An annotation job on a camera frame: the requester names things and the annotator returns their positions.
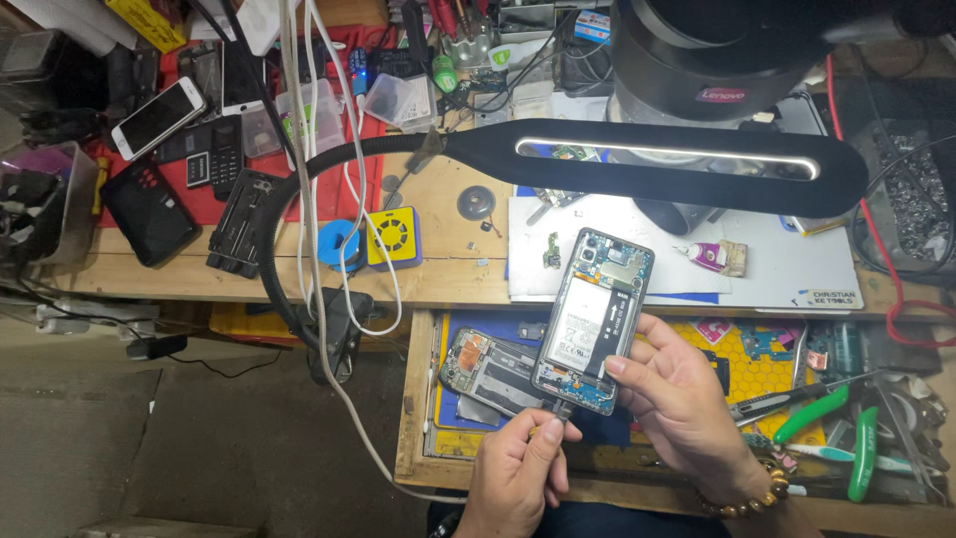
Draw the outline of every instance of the blue solder wire spool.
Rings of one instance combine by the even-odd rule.
[[[365,263],[365,249],[362,248],[362,234],[353,234],[348,243],[342,244],[345,237],[352,230],[349,220],[333,220],[318,231],[315,239],[315,249],[318,251],[318,260],[328,263],[336,271],[338,267],[338,251],[345,251],[345,271],[354,271]]]

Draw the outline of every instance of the red cable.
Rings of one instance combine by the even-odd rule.
[[[830,116],[833,118],[834,122],[834,133],[838,140],[843,140],[843,129],[840,128],[839,118],[837,116],[837,100],[836,95],[834,94],[834,64],[832,56],[827,56],[826,61],[827,69],[827,93],[828,99],[830,102]],[[880,233],[877,232],[877,226],[873,222],[873,215],[870,214],[870,207],[866,204],[866,198],[859,200],[859,208],[863,211],[863,216],[866,218],[866,226],[870,229],[870,235],[873,237],[874,242],[877,243],[877,248],[880,249],[880,254],[883,256],[883,261],[886,262],[886,269],[890,273],[890,279],[893,280],[893,285],[896,286],[897,290],[897,301],[893,306],[890,306],[890,309],[886,311],[886,333],[890,335],[890,338],[896,340],[900,344],[905,346],[914,346],[914,347],[924,347],[927,349],[938,349],[940,347],[951,347],[956,346],[956,338],[950,338],[945,342],[937,342],[935,340],[910,340],[905,336],[901,335],[900,332],[896,329],[894,322],[900,316],[900,314],[906,308],[912,308],[920,306],[922,308],[929,308],[931,310],[936,310],[937,312],[942,312],[949,316],[950,318],[956,319],[956,310],[951,308],[946,308],[945,306],[931,301],[916,301],[910,300],[906,301],[902,296],[902,282],[900,281],[900,275],[896,272],[896,267],[893,266],[893,261],[890,260],[890,255],[886,251],[886,246],[883,245],[883,239],[880,237]]]

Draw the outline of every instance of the lenovo logo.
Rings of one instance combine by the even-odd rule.
[[[747,90],[738,88],[705,88],[697,94],[697,101],[740,102],[747,98]]]

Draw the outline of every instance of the toothbrush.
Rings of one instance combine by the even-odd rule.
[[[811,456],[817,456],[818,458],[823,458],[830,461],[853,461],[853,459],[856,457],[856,455],[852,452],[840,450],[832,446],[813,446],[809,444],[788,444],[786,446],[789,450],[793,450],[794,452],[798,452],[800,454],[809,454]],[[900,458],[877,456],[877,462],[875,466],[882,471],[889,471],[891,473],[900,473],[903,475],[913,474],[913,469],[910,467],[909,461],[902,460]],[[926,467],[926,472],[931,477],[939,477],[943,475],[943,473],[931,467]]]

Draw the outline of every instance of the hand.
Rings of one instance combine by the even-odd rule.
[[[532,428],[540,429],[528,441]],[[568,492],[568,467],[561,440],[581,432],[541,409],[526,409],[478,446],[471,487],[455,536],[531,536],[544,503],[557,507]]]
[[[664,321],[641,314],[630,360],[604,367],[620,383],[618,404],[633,413],[658,455],[688,475],[710,501],[759,498],[771,479],[737,430],[704,354]]]

